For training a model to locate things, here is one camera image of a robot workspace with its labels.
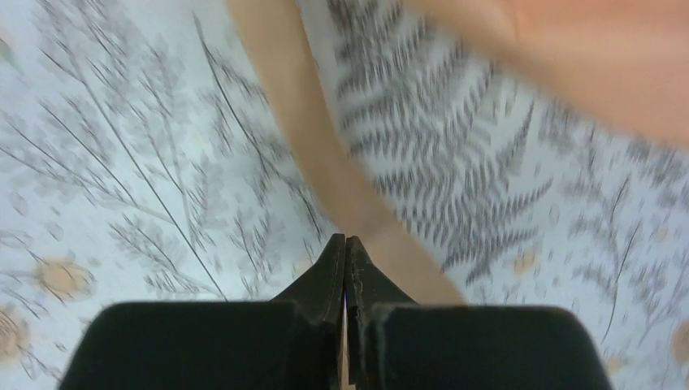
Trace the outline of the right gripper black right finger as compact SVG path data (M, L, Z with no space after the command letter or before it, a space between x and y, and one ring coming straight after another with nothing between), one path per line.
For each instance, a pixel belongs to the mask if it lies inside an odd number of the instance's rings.
M356 236L346 239L344 291L346 296L349 382L357 389L381 389L375 324L376 306L416 303L374 265Z

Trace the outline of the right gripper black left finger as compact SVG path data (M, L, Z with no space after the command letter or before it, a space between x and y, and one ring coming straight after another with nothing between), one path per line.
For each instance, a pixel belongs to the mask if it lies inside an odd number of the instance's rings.
M289 303L285 389L339 389L346 237L333 235L315 263L273 301Z

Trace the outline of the tan wrapping paper sheet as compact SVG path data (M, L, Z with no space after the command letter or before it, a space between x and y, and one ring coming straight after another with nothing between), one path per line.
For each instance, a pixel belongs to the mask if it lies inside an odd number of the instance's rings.
M409 7L596 121L688 144L685 1L411 1Z

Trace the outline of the tan ribbon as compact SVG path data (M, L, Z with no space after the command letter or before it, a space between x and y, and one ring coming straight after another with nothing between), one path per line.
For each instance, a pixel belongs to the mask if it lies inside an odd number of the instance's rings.
M295 1L229 1L228 13L275 121L312 192L335 225L416 302L463 305L455 284L397 220L331 119Z

